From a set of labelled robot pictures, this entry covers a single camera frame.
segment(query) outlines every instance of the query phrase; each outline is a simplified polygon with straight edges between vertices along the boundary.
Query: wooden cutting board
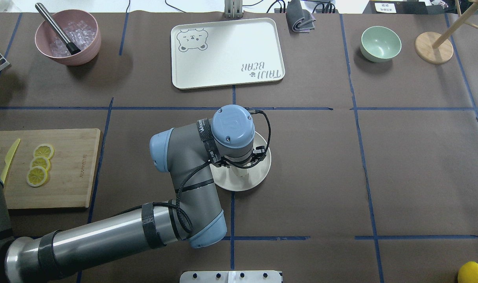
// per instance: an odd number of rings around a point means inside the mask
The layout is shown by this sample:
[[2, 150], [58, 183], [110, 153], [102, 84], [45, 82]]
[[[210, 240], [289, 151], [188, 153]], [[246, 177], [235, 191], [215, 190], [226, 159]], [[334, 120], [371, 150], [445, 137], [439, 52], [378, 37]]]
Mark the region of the wooden cutting board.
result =
[[[5, 199], [15, 208], [88, 208], [94, 184], [99, 129], [0, 131], [0, 172], [12, 143], [20, 144], [5, 180]], [[48, 181], [31, 187], [26, 175], [33, 150], [42, 143], [54, 147]]]

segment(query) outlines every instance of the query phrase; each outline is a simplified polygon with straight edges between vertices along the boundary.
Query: white paper sign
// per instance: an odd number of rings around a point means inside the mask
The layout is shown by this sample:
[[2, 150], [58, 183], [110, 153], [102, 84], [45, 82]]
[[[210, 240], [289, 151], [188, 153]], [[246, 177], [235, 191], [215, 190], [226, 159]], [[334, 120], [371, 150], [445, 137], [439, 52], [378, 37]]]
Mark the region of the white paper sign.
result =
[[396, 14], [394, 3], [375, 3], [375, 10], [380, 13]]

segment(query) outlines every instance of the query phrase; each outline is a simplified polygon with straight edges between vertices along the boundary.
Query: wooden dowel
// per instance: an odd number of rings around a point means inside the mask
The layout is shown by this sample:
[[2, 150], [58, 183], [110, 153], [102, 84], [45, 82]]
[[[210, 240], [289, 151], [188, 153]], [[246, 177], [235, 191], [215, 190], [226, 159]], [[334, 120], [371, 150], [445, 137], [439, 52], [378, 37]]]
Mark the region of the wooden dowel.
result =
[[451, 34], [453, 34], [456, 29], [458, 29], [466, 20], [471, 17], [478, 10], [478, 3], [473, 3], [471, 6], [455, 21], [447, 31], [445, 31], [432, 45], [433, 49], [438, 48], [442, 43], [444, 43]]
[[[458, 15], [461, 16], [461, 6], [459, 4], [459, 0], [455, 0], [455, 2], [456, 2], [456, 9], [458, 11]], [[464, 22], [464, 23], [469, 25], [470, 27], [474, 27], [474, 28], [478, 29], [478, 25], [476, 25], [476, 24], [472, 24], [472, 23], [469, 23], [469, 22]]]
[[464, 23], [469, 25], [470, 27], [474, 27], [474, 28], [478, 29], [478, 25], [476, 25], [476, 24], [472, 24], [472, 23], [469, 23], [469, 22], [464, 22]]

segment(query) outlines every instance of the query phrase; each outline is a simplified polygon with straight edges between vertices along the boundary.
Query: round wooden base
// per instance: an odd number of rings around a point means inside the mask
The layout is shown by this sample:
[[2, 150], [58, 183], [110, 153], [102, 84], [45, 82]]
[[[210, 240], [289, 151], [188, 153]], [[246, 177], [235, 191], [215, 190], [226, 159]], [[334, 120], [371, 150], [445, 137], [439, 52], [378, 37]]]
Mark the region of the round wooden base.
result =
[[452, 58], [454, 48], [447, 39], [438, 48], [433, 43], [441, 36], [437, 32], [424, 32], [415, 39], [415, 51], [422, 59], [433, 64], [443, 64]]

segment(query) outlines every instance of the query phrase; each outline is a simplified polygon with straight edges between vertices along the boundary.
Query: black cable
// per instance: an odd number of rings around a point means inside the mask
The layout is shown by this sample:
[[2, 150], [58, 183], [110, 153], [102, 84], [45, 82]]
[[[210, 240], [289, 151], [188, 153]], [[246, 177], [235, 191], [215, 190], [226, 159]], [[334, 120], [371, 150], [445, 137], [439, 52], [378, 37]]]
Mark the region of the black cable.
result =
[[167, 3], [167, 0], [164, 0], [164, 2], [165, 2], [165, 4], [168, 5], [169, 7], [174, 8], [174, 9], [177, 9], [178, 11], [182, 11], [183, 13], [185, 13], [185, 11], [183, 11], [182, 9], [178, 9], [178, 8], [176, 8], [176, 7], [174, 7], [174, 6], [169, 5], [169, 3]]
[[[265, 117], [265, 121], [267, 122], [267, 127], [269, 128], [269, 136], [267, 138], [267, 145], [265, 147], [265, 151], [264, 151], [264, 156], [267, 156], [267, 151], [269, 150], [269, 145], [270, 145], [270, 137], [271, 137], [271, 127], [270, 127], [270, 121], [269, 121], [269, 118], [267, 117], [267, 114], [265, 114], [264, 111], [261, 111], [261, 110], [255, 110], [255, 113], [252, 113], [252, 114], [262, 114], [264, 115]], [[253, 163], [252, 165], [248, 165], [248, 166], [243, 166], [243, 165], [240, 165], [238, 163], [235, 163], [234, 161], [232, 160], [229, 160], [228, 158], [225, 158], [223, 157], [223, 159], [225, 161], [227, 161], [230, 165], [233, 165], [234, 167], [237, 167], [239, 169], [249, 169], [249, 168], [252, 168], [254, 166], [256, 166], [257, 164], [260, 163], [260, 159], [257, 159], [257, 161], [255, 161], [255, 163]]]
[[279, 7], [279, 13], [285, 13], [286, 12], [286, 2], [284, 2], [284, 0], [276, 0], [274, 3], [272, 3], [269, 6], [269, 9], [267, 9], [266, 13], [269, 13], [272, 6], [274, 6], [277, 2], [279, 3], [279, 6], [280, 6]]
[[[192, 226], [192, 222], [190, 221], [188, 215], [186, 215], [186, 213], [183, 211], [183, 209], [180, 208], [180, 199], [181, 199], [181, 194], [183, 192], [183, 188], [185, 187], [185, 184], [187, 183], [188, 180], [190, 180], [190, 178], [192, 178], [192, 176], [194, 176], [197, 172], [199, 172], [200, 170], [202, 170], [203, 168], [206, 168], [209, 164], [211, 164], [211, 161], [206, 161], [204, 162], [202, 165], [196, 167], [194, 169], [194, 171], [192, 171], [190, 174], [188, 174], [188, 176], [183, 180], [183, 182], [181, 182], [181, 185], [180, 187], [178, 188], [178, 193], [176, 193], [176, 215], [178, 216], [178, 220], [180, 221], [180, 225], [181, 227], [185, 230], [185, 232], [187, 233], [192, 233], [192, 230], [194, 230], [194, 227]], [[183, 219], [182, 219], [182, 212], [185, 213], [185, 219], [187, 220], [188, 222], [188, 225], [189, 227], [187, 228], [186, 224], [183, 222]]]
[[[187, 232], [187, 233], [192, 233], [192, 231], [194, 230], [194, 226], [192, 225], [192, 221], [190, 220], [190, 217], [188, 217], [187, 213], [180, 207], [181, 194], [183, 192], [183, 188], [185, 187], [185, 184], [187, 183], [187, 181], [190, 180], [190, 178], [192, 178], [192, 176], [194, 176], [197, 172], [199, 172], [203, 168], [206, 168], [209, 164], [211, 164], [211, 162], [206, 161], [202, 165], [194, 168], [194, 170], [183, 180], [180, 187], [178, 188], [178, 192], [176, 193], [176, 204], [169, 204], [167, 202], [154, 202], [153, 203], [153, 206], [164, 206], [166, 208], [172, 208], [172, 209], [176, 210], [176, 215], [178, 216], [178, 221], [180, 222], [180, 225], [183, 228], [183, 230], [185, 230], [185, 232]], [[140, 209], [141, 207], [142, 206], [135, 206], [133, 208], [129, 208], [125, 211], [117, 213], [113, 216], [117, 216], [117, 215], [121, 215], [121, 214], [128, 213], [128, 212], [131, 212], [131, 211], [135, 211], [137, 209]], [[185, 218], [186, 222], [188, 223], [188, 226], [183, 221], [183, 218]]]
[[257, 5], [257, 4], [260, 4], [261, 2], [263, 2], [264, 0], [260, 0], [259, 2], [256, 2], [255, 4], [251, 4], [251, 5], [243, 5], [243, 7], [251, 7], [251, 6], [254, 6], [254, 5]]
[[314, 9], [313, 9], [313, 14], [314, 14], [314, 12], [316, 11], [316, 9], [318, 8], [319, 5], [322, 5], [322, 6], [323, 6], [323, 7], [321, 8], [321, 10], [324, 10], [324, 9], [325, 9], [325, 3], [318, 3], [318, 4], [316, 4], [316, 6], [315, 6]]

